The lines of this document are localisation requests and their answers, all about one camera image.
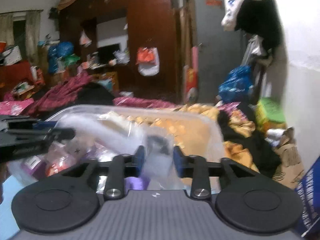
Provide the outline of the purple tissue pack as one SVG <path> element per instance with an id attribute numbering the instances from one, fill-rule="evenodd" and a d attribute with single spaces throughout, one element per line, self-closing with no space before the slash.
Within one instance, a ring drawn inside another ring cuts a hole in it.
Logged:
<path id="1" fill-rule="evenodd" d="M 125 178 L 125 191 L 147 190 L 149 183 L 148 177 L 127 177 Z"/>

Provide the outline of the clear plastic bag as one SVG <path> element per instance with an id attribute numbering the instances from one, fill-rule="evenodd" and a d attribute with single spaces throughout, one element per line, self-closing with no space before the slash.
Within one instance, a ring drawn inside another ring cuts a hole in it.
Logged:
<path id="1" fill-rule="evenodd" d="M 174 167 L 174 139 L 160 127 L 149 127 L 145 138 L 146 157 L 142 177 L 148 177 L 148 190 L 182 190 L 181 182 Z"/>

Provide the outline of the clear plastic basket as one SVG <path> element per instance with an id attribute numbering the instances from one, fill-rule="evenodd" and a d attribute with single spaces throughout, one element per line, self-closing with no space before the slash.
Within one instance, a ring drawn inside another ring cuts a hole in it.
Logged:
<path id="1" fill-rule="evenodd" d="M 130 189 L 188 189 L 173 165 L 173 149 L 217 162 L 224 156 L 222 135 L 210 118 L 170 109 L 77 105 L 50 117 L 57 128 L 73 128 L 71 141 L 53 142 L 42 155 L 14 161 L 9 172 L 27 186 L 84 160 L 101 163 L 145 148 L 145 164 L 138 178 L 127 179 Z"/>

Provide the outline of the maroon crumpled clothes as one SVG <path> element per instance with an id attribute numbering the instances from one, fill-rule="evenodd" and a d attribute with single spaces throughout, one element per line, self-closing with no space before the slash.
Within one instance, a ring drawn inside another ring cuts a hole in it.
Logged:
<path id="1" fill-rule="evenodd" d="M 86 71 L 70 77 L 50 89 L 42 98 L 33 102 L 25 108 L 21 115 L 39 117 L 44 113 L 49 113 L 68 103 L 74 102 L 80 90 L 92 81 L 92 77 Z"/>

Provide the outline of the brown paper bag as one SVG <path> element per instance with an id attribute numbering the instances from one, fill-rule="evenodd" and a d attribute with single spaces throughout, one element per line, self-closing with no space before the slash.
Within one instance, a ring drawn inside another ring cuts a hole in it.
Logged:
<path id="1" fill-rule="evenodd" d="M 295 189 L 305 172 L 293 127 L 284 131 L 280 143 L 274 151 L 279 155 L 281 164 L 276 169 L 273 180 L 290 189 Z"/>

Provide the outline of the green box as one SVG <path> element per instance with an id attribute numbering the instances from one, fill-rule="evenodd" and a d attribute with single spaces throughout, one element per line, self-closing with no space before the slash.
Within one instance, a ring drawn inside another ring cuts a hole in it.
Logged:
<path id="1" fill-rule="evenodd" d="M 255 109 L 258 129 L 286 129 L 286 120 L 280 104 L 272 98 L 260 98 Z"/>

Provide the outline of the blue plastic bag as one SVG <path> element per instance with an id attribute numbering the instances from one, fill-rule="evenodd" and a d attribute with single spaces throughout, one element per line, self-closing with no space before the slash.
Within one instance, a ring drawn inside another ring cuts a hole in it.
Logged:
<path id="1" fill-rule="evenodd" d="M 219 97 L 224 103 L 248 102 L 253 88 L 251 67 L 238 66 L 219 85 Z"/>

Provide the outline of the orange white plastic bag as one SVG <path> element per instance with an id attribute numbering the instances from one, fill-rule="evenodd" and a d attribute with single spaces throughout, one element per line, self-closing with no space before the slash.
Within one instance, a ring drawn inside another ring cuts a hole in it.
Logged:
<path id="1" fill-rule="evenodd" d="M 159 55 L 156 47 L 140 47 L 137 51 L 138 71 L 142 76 L 155 76 L 159 73 Z"/>

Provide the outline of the blue shopping bag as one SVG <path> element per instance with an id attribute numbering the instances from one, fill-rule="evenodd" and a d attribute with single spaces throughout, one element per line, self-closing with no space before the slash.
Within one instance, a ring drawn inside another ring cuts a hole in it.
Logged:
<path id="1" fill-rule="evenodd" d="M 296 227 L 296 231 L 302 237 L 319 232 L 319 172 L 320 167 L 318 158 L 295 188 L 295 191 L 298 193 L 303 203 L 302 216 Z"/>

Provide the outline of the grey door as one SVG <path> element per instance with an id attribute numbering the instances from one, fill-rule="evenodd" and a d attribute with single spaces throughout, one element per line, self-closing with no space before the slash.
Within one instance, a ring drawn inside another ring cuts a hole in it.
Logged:
<path id="1" fill-rule="evenodd" d="M 241 31 L 225 31 L 224 0 L 194 0 L 195 41 L 198 48 L 198 102 L 213 103 L 219 85 L 239 66 L 246 48 Z"/>

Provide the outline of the dark red wooden wardrobe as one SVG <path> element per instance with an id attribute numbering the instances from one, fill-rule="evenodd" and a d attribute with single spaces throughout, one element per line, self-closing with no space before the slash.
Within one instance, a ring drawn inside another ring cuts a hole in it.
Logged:
<path id="1" fill-rule="evenodd" d="M 180 69 L 178 67 L 176 15 L 173 0 L 76 0 L 60 10 L 60 40 L 74 44 L 82 60 L 96 51 L 97 25 L 125 17 L 130 61 L 116 66 L 120 90 L 132 91 L 136 97 L 178 102 Z M 156 47 L 159 73 L 144 77 L 136 64 L 140 47 Z"/>

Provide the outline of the black hanging garment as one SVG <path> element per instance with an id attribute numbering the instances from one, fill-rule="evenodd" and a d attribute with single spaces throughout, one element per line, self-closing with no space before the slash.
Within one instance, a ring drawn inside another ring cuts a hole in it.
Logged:
<path id="1" fill-rule="evenodd" d="M 236 17 L 239 29 L 262 38 L 265 51 L 279 46 L 282 33 L 274 0 L 244 0 Z"/>

